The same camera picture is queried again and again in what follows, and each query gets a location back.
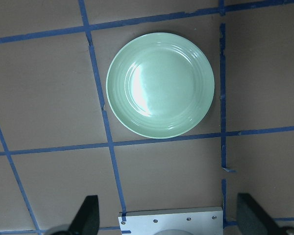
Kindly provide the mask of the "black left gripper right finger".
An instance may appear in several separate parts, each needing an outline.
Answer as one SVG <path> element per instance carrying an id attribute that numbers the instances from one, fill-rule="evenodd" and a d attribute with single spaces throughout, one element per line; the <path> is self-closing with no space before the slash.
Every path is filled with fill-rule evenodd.
<path id="1" fill-rule="evenodd" d="M 237 194 L 236 221 L 243 235 L 294 235 L 294 227 L 279 226 L 248 193 Z"/>

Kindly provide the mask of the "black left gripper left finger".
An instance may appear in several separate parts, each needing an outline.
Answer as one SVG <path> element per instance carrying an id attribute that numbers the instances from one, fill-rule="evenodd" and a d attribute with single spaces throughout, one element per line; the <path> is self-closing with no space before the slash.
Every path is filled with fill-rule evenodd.
<path id="1" fill-rule="evenodd" d="M 97 235 L 99 231 L 99 204 L 97 195 L 86 196 L 70 224 L 46 231 L 47 235 Z"/>

